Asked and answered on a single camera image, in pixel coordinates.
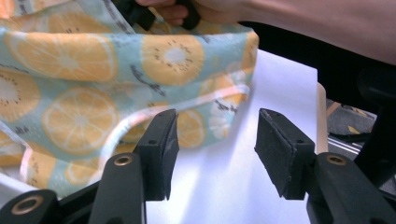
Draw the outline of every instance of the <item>metal grommet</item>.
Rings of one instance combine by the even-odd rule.
[[[335,164],[335,165],[346,165],[347,161],[344,160],[343,158],[339,157],[339,156],[335,156],[335,155],[328,155],[326,157],[327,161],[329,163]]]
[[[44,202],[44,198],[40,195],[32,195],[27,197],[18,203],[16,203],[11,210],[13,215],[24,215],[35,210],[40,204]]]
[[[118,166],[123,166],[130,162],[132,162],[131,156],[120,156],[114,160],[114,164],[116,164]]]

